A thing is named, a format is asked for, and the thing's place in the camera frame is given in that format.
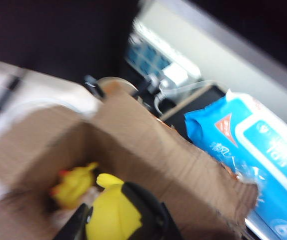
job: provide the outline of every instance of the cable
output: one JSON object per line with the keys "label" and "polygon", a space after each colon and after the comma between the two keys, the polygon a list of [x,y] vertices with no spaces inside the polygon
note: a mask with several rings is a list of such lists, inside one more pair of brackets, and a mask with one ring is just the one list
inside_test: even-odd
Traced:
{"label": "cable", "polygon": [[153,105],[154,105],[154,108],[156,109],[156,111],[162,115],[163,112],[160,111],[159,109],[159,104],[161,101],[165,100],[166,99],[166,96],[162,93],[162,92],[159,92],[158,94],[155,95],[154,97],[154,100],[153,100]]}
{"label": "cable", "polygon": [[161,101],[167,99],[169,95],[173,95],[173,94],[178,95],[181,93],[185,93],[187,91],[199,89],[199,88],[209,86],[209,85],[219,86],[224,91],[228,90],[226,86],[213,80],[202,80],[202,81],[198,81],[198,82],[195,82],[195,83],[192,83],[186,86],[174,88],[174,89],[160,89],[160,86],[159,86],[160,92],[155,95],[154,101],[153,101],[154,108],[160,115],[162,115],[163,113],[159,109],[159,104]]}

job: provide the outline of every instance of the dark background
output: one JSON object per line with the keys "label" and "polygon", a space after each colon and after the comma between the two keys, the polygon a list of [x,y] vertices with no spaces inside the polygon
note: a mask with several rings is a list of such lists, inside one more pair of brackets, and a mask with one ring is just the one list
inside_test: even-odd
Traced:
{"label": "dark background", "polygon": [[[287,66],[287,1],[193,0]],[[121,76],[138,0],[0,0],[0,60],[82,82]]]}
{"label": "dark background", "polygon": [[192,2],[287,66],[286,0]]}

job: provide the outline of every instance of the white power strip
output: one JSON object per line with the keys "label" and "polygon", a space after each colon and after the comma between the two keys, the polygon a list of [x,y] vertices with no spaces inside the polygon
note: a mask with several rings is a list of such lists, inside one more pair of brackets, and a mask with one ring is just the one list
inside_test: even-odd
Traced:
{"label": "white power strip", "polygon": [[138,19],[133,22],[133,33],[129,38],[125,60],[143,76],[151,73],[157,76],[162,69],[175,62],[186,70],[190,81],[196,82],[201,78],[201,72],[194,63]]}

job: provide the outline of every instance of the wet wipes package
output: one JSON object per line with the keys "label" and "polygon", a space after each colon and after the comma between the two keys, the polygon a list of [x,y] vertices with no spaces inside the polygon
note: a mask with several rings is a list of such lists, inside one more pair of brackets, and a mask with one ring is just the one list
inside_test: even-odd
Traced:
{"label": "wet wipes package", "polygon": [[287,240],[287,125],[250,95],[230,91],[186,113],[185,123],[196,146],[258,184],[255,212]]}

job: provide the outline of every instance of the cardboard box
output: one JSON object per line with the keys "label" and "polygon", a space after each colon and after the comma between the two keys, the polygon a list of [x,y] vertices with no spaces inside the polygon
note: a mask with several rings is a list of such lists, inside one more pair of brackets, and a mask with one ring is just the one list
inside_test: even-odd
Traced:
{"label": "cardboard box", "polygon": [[62,106],[38,110],[0,139],[0,239],[49,240],[57,233],[48,189],[62,169],[97,161],[165,202],[186,239],[234,239],[244,231],[257,186],[241,183],[207,153],[126,93],[109,95],[85,122]]}

